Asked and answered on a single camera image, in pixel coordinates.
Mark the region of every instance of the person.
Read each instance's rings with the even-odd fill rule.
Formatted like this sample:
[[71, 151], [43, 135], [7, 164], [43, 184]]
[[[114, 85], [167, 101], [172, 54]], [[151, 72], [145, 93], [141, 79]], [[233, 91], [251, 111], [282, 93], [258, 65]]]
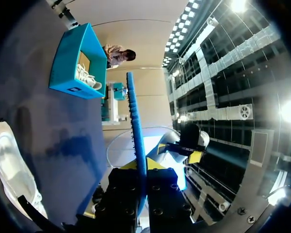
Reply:
[[124, 50], [121, 45], [105, 45], [102, 47], [107, 58], [107, 68], [121, 65], [124, 61], [133, 61], [136, 53], [133, 50]]

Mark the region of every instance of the white plastic object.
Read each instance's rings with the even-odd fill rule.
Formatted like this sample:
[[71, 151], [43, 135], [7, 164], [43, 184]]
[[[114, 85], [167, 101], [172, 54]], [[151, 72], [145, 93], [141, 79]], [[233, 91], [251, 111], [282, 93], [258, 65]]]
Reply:
[[34, 177], [23, 160], [14, 134], [6, 122], [0, 122], [0, 180], [9, 201], [27, 218], [17, 198], [24, 195], [27, 201], [48, 218]]
[[247, 105], [240, 105], [239, 106], [239, 116], [240, 120], [248, 120], [251, 115], [251, 108]]
[[198, 140], [198, 144], [200, 146], [207, 147], [209, 145], [209, 142], [210, 142], [210, 137], [209, 137], [208, 133], [206, 133], [205, 131], [201, 131], [200, 136], [199, 136], [199, 140]]
[[219, 22], [214, 17], [213, 18], [209, 17], [207, 18], [207, 24], [216, 27], [219, 25]]
[[182, 58], [182, 57], [179, 58], [179, 63], [180, 63], [180, 64], [183, 65], [183, 64], [185, 63], [185, 61], [186, 61], [186, 60], [185, 60], [184, 58]]
[[224, 212], [226, 211], [230, 206], [230, 203], [229, 202], [223, 202], [222, 204], [219, 204], [219, 210], [220, 212]]

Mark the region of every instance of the beige wall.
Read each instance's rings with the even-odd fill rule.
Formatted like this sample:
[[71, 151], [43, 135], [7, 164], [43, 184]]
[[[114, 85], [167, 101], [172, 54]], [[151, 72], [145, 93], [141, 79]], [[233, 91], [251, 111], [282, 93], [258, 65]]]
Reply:
[[[108, 81], [122, 82], [126, 85], [126, 73], [129, 70], [109, 70], [107, 74]], [[164, 82], [164, 73], [162, 69], [135, 69], [132, 71], [135, 80], [135, 90], [142, 127], [156, 127], [172, 125], [169, 102], [167, 97], [166, 85]], [[128, 100], [119, 101], [119, 114], [129, 115]], [[122, 122], [118, 126], [104, 126], [106, 137], [110, 135], [110, 130], [116, 130], [115, 135], [120, 130], [130, 129], [130, 119]]]

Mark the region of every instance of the black cable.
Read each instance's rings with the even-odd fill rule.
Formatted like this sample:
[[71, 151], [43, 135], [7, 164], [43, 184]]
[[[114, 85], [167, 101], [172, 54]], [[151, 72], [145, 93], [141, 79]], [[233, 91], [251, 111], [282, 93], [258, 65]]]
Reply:
[[68, 5], [69, 3], [72, 3], [73, 1], [75, 1], [75, 0], [72, 0], [72, 1], [70, 1], [70, 2], [68, 2], [68, 3], [66, 3], [66, 5]]

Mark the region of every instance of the shoe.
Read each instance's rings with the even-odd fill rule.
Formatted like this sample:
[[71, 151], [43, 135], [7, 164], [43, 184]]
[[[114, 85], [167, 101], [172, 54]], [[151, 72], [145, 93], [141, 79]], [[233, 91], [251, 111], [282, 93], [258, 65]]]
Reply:
[[23, 160], [13, 131], [6, 122], [0, 122], [0, 180], [8, 200], [24, 216], [29, 218], [17, 200], [22, 195], [40, 214], [48, 218], [34, 176]]
[[85, 70], [84, 64], [83, 66], [81, 66], [80, 64], [77, 65], [76, 78], [82, 81], [84, 84], [90, 86], [94, 90], [99, 90], [100, 88], [102, 88], [102, 84], [97, 82], [95, 80], [95, 77], [93, 75], [90, 75]]
[[93, 83], [91, 85], [92, 88], [94, 88], [95, 90], [99, 90], [100, 88], [102, 88], [102, 84], [100, 82], [97, 82], [93, 75], [89, 74], [88, 77], [92, 80], [92, 83]]

